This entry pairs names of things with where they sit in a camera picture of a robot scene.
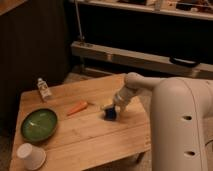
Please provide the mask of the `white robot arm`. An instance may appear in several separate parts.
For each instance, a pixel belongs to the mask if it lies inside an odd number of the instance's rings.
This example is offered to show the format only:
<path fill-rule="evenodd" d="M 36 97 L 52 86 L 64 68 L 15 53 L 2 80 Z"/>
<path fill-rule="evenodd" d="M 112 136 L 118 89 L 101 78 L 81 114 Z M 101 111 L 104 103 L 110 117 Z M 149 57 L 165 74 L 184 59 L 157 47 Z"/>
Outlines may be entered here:
<path fill-rule="evenodd" d="M 152 171 L 208 171 L 203 119 L 213 116 L 213 80 L 131 72 L 113 102 L 124 109 L 143 89 L 152 92 Z"/>

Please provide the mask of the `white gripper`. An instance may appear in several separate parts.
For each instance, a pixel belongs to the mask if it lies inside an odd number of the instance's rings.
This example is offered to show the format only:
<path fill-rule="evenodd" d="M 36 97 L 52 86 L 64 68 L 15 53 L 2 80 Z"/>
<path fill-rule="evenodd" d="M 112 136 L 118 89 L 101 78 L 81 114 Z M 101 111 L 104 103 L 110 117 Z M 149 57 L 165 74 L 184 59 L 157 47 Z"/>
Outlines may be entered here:
<path fill-rule="evenodd" d="M 126 106 L 130 103 L 131 99 L 136 95 L 134 89 L 123 86 L 117 91 L 113 97 L 113 104 L 120 108 L 120 112 L 124 112 Z"/>

